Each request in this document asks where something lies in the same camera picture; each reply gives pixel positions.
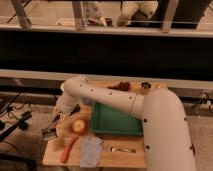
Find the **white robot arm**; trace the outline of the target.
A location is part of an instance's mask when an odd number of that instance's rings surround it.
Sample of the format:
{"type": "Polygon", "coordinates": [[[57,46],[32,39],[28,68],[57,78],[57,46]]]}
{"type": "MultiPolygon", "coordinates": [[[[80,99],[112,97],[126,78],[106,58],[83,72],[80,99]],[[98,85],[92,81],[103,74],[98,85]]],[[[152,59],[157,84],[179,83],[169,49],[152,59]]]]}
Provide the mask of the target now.
{"type": "Polygon", "coordinates": [[[147,171],[196,171],[190,131],[184,106],[168,89],[146,95],[93,86],[86,76],[61,84],[56,109],[69,114],[78,98],[86,97],[123,111],[143,121],[147,171]]]}

